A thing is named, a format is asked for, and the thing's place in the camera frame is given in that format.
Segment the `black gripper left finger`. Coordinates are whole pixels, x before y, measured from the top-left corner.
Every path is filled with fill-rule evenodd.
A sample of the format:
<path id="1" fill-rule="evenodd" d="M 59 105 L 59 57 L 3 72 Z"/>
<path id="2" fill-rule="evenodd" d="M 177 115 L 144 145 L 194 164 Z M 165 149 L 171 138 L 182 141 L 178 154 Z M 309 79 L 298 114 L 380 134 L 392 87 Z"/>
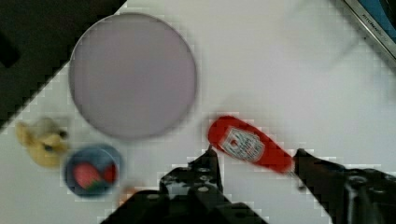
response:
<path id="1" fill-rule="evenodd" d="M 171 199 L 187 195 L 196 186 L 209 185 L 223 192 L 218 154 L 209 146 L 203 155 L 186 167 L 177 167 L 160 180 L 160 192 Z"/>

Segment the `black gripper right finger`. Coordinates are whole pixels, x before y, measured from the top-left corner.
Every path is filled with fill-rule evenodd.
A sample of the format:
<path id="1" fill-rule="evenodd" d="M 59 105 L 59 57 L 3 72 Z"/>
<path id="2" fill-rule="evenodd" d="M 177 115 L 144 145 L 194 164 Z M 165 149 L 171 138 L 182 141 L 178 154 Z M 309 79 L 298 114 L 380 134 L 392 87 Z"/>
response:
<path id="1" fill-rule="evenodd" d="M 396 224 L 396 182 L 373 168 L 348 169 L 304 149 L 293 157 L 294 173 L 325 209 L 332 224 Z"/>

